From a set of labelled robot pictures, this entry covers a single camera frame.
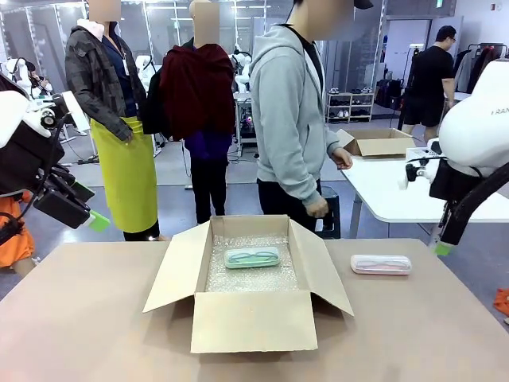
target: man's left hand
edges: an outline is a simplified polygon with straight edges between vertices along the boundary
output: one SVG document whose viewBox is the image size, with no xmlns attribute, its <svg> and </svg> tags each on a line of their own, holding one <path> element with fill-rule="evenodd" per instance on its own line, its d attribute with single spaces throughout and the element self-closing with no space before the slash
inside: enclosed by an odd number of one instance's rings
<svg viewBox="0 0 509 382">
<path fill-rule="evenodd" d="M 338 170 L 348 170 L 352 167 L 352 156 L 345 149 L 339 148 L 332 152 L 331 159 L 336 163 Z"/>
</svg>

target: man in gray hoodie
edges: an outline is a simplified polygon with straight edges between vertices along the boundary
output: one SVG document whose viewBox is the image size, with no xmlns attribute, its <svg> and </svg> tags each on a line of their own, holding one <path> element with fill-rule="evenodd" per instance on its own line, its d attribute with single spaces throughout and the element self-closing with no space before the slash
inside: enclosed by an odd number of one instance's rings
<svg viewBox="0 0 509 382">
<path fill-rule="evenodd" d="M 287 24 L 256 37 L 251 98 L 258 141 L 258 194 L 267 215 L 284 214 L 314 231 L 328 212 L 320 171 L 327 154 L 338 170 L 352 159 L 325 126 L 324 69 L 315 40 L 327 40 L 368 0 L 293 0 Z"/>
</svg>

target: dark plaid jacket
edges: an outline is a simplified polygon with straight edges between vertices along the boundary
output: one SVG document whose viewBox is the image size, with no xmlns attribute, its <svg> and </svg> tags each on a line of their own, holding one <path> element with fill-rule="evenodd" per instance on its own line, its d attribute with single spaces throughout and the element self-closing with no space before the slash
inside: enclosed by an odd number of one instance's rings
<svg viewBox="0 0 509 382">
<path fill-rule="evenodd" d="M 138 78 L 138 69 L 129 47 L 120 37 L 119 40 L 126 54 L 139 117 L 140 108 L 146 101 L 145 89 Z M 126 103 L 119 78 L 108 59 L 103 43 L 81 26 L 72 29 L 67 41 L 65 76 L 69 89 L 74 93 L 83 111 L 103 124 L 118 139 L 126 140 L 131 129 L 120 119 L 126 116 Z"/>
</svg>

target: shoe rack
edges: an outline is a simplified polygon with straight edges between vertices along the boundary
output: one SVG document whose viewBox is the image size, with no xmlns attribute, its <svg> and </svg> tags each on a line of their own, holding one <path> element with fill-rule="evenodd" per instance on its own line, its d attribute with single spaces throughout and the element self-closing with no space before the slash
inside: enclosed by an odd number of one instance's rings
<svg viewBox="0 0 509 382">
<path fill-rule="evenodd" d="M 369 122 L 373 115 L 375 93 L 327 93 L 325 122 Z"/>
</svg>

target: black t-shirt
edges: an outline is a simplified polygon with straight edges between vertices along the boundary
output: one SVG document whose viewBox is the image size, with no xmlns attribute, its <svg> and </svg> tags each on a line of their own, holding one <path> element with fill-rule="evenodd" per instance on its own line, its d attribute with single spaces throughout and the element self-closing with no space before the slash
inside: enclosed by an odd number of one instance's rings
<svg viewBox="0 0 509 382">
<path fill-rule="evenodd" d="M 453 57 L 444 49 L 432 46 L 414 58 L 414 80 L 410 95 L 428 102 L 444 102 L 442 80 L 454 78 Z"/>
<path fill-rule="evenodd" d="M 299 37 L 299 40 L 302 43 L 302 48 L 309 54 L 309 57 L 311 58 L 311 61 L 313 62 L 313 65 L 315 66 L 315 69 L 317 70 L 318 77 L 320 78 L 320 89 L 324 87 L 324 75 L 321 72 L 321 64 L 320 64 L 320 57 L 318 56 L 317 49 L 315 48 L 314 42 L 311 43 L 307 41 L 303 36 L 301 36 L 295 29 L 293 29 L 291 24 L 281 24 L 281 26 L 285 26 L 289 30 L 295 33 L 297 37 Z"/>
</svg>

